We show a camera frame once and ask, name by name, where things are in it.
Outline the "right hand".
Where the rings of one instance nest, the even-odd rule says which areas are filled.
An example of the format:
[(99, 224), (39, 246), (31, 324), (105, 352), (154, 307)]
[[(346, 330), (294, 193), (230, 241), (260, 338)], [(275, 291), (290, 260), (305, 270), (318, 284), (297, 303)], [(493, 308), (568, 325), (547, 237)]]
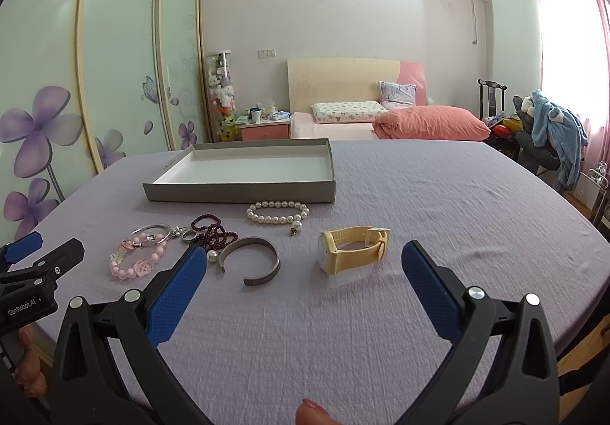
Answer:
[(296, 425), (339, 425), (329, 413), (310, 399), (304, 398), (296, 410)]

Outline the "left hand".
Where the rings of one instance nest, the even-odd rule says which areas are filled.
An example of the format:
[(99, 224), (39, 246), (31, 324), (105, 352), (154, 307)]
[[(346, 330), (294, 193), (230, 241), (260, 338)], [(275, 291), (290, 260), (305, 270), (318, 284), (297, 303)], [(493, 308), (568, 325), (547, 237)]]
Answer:
[(27, 397), (43, 397), (47, 394), (47, 380), (41, 371), (40, 359), (33, 348), (33, 330), (26, 326), (18, 331), (24, 356), (13, 375), (16, 384), (21, 386)]

